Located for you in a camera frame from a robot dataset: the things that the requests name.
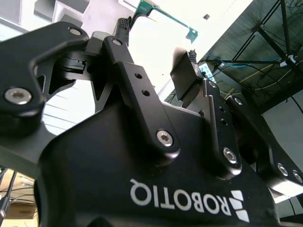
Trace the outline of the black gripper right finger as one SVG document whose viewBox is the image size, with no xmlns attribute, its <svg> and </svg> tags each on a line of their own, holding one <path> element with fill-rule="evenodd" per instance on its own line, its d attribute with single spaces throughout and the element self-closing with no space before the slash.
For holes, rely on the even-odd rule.
<svg viewBox="0 0 303 227">
<path fill-rule="evenodd" d="M 302 194 L 303 174 L 265 119 L 246 101 L 232 95 L 223 98 L 218 85 L 202 75 L 195 55 L 175 50 L 170 75 L 177 99 L 204 120 L 206 158 L 214 174 L 231 179 L 243 173 L 244 164 L 254 163 L 272 191 L 287 197 Z"/>
</svg>

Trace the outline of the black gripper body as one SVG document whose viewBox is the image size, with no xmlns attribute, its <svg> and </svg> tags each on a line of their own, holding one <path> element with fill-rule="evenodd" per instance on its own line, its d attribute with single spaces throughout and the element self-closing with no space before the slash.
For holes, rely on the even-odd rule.
<svg viewBox="0 0 303 227">
<path fill-rule="evenodd" d="M 272 196 L 248 164 L 223 180 L 206 160 L 205 119 L 165 106 L 180 155 L 158 166 L 117 102 L 52 140 L 36 179 L 44 227 L 277 227 Z"/>
</svg>

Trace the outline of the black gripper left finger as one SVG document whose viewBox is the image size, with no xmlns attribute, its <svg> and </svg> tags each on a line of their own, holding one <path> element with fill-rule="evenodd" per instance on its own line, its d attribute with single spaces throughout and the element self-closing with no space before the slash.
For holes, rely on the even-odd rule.
<svg viewBox="0 0 303 227">
<path fill-rule="evenodd" d="M 56 22 L 0 44 L 0 154 L 37 164 L 46 139 L 42 125 L 45 103 L 70 87 L 73 79 L 55 72 L 59 60 L 77 53 L 98 65 L 84 79 L 102 90 L 101 80 L 117 85 L 142 134 L 140 142 L 165 165 L 180 153 L 175 130 L 143 67 L 135 65 L 125 43 L 107 36 L 100 54 L 86 52 L 87 33 L 68 22 Z"/>
</svg>

